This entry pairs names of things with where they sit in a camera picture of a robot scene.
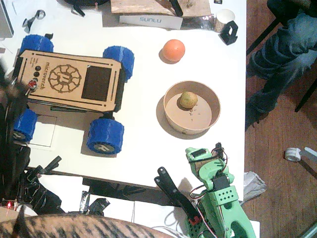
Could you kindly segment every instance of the display screen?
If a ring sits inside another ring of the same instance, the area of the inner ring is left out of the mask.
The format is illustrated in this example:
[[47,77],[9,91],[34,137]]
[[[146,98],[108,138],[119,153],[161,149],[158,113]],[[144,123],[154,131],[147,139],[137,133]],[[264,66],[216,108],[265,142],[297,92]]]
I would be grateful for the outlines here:
[[111,68],[88,66],[82,98],[105,102],[107,99]]

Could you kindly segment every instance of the striped fur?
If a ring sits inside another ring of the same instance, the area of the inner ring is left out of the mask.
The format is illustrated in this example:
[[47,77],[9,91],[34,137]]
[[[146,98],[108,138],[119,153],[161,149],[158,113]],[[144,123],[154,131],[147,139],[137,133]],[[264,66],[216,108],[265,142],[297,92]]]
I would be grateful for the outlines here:
[[0,238],[170,238],[122,220],[86,215],[42,215],[0,223]]

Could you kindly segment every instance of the tape roll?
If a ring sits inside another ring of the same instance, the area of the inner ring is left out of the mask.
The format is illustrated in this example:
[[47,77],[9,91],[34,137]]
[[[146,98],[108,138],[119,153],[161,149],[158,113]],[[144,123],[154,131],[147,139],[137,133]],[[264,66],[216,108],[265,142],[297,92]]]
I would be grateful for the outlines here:
[[300,161],[301,155],[299,152],[301,152],[299,148],[287,148],[285,151],[285,159],[293,162]]

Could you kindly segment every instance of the potato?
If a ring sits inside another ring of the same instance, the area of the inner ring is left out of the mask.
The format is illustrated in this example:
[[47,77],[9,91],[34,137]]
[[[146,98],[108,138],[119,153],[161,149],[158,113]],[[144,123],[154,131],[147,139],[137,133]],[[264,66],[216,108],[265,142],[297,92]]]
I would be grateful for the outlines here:
[[183,92],[179,104],[184,108],[193,108],[197,104],[197,95],[192,92]]

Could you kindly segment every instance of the wires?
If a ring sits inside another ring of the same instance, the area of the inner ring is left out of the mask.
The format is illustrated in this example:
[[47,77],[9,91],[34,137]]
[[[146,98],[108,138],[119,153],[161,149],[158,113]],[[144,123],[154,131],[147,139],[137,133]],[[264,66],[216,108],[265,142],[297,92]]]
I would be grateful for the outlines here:
[[152,229],[165,229],[169,232],[171,232],[174,236],[176,236],[177,238],[189,238],[188,236],[182,234],[181,232],[178,232],[170,227],[164,227],[164,226],[158,226],[158,227],[152,227]]
[[198,202],[198,204],[197,204],[197,211],[199,212],[200,216],[202,217],[203,222],[204,222],[205,226],[207,227],[207,229],[210,231],[210,233],[211,233],[215,238],[218,238],[218,237],[215,235],[215,233],[213,233],[212,229],[210,228],[210,226],[209,226],[208,223],[206,222],[206,220],[205,220],[205,218],[204,218],[204,216],[203,216],[203,214],[202,214],[202,212],[201,212],[201,210],[200,210],[200,208],[199,208],[199,202]]
[[219,208],[219,213],[220,213],[220,217],[221,217],[221,219],[222,219],[222,224],[223,224],[223,229],[224,229],[224,235],[223,235],[223,237],[226,237],[226,231],[227,231],[227,227],[226,227],[226,223],[224,222],[224,218],[223,218],[223,214],[222,214],[222,208],[221,208],[221,206],[218,206],[218,208]]
[[200,232],[200,233],[198,234],[197,238],[199,238],[204,232],[207,232],[207,231],[208,231],[208,230],[204,230],[204,231]]
[[222,148],[222,151],[223,151],[223,153],[226,155],[226,164],[225,164],[225,166],[223,167],[223,169],[221,170],[221,172],[223,172],[223,171],[227,168],[227,165],[228,165],[228,156],[227,156],[227,154],[226,154],[226,152],[224,151],[223,148]]
[[213,148],[212,151],[211,151],[211,155],[213,155],[213,152],[217,152],[218,153],[218,150],[222,150],[222,152],[226,155],[226,158],[225,158],[226,164],[223,167],[223,169],[221,170],[221,172],[223,172],[227,168],[227,165],[228,165],[228,156],[227,156],[226,152],[224,151],[223,147],[221,147],[221,148]]
[[204,192],[202,195],[197,196],[197,197],[192,196],[192,194],[193,194],[194,191],[196,191],[197,189],[199,189],[199,188],[201,188],[201,187],[204,187],[204,186],[205,186],[205,185],[200,185],[200,186],[194,188],[193,190],[191,190],[191,192],[189,193],[190,198],[191,198],[191,199],[194,199],[194,200],[202,199],[206,192]]

